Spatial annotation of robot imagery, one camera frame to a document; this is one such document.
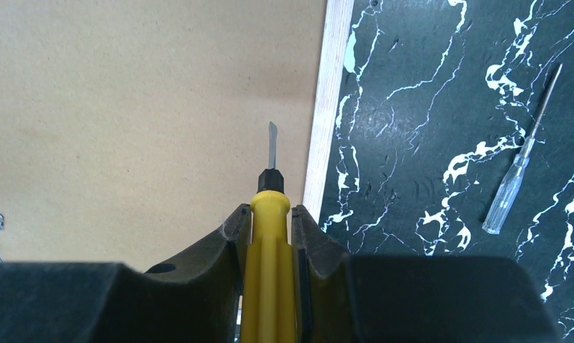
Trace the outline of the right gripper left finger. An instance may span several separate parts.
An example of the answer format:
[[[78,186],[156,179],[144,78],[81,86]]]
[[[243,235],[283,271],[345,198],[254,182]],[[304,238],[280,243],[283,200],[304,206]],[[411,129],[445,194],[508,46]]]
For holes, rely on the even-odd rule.
[[[250,207],[145,272],[0,262],[0,342],[233,342]]]

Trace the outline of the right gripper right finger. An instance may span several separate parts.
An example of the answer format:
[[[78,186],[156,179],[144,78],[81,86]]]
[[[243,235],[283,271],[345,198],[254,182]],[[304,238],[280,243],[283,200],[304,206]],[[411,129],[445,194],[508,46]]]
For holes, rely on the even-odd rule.
[[[502,257],[350,254],[292,210],[298,342],[555,342],[528,274]]]

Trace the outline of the white wooden photo frame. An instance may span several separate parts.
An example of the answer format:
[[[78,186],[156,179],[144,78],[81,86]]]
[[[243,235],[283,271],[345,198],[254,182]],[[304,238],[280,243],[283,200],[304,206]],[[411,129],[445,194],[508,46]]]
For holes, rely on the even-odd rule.
[[[248,202],[268,124],[317,210],[351,1],[0,1],[0,258],[181,251]]]

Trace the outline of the yellow handled screwdriver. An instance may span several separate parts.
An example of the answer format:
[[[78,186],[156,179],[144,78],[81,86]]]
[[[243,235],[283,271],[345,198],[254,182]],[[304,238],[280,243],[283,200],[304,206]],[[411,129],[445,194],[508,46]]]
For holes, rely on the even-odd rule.
[[[247,248],[240,327],[241,342],[296,342],[295,282],[287,238],[290,201],[277,168],[276,124],[269,123],[268,167],[250,202],[251,243]]]

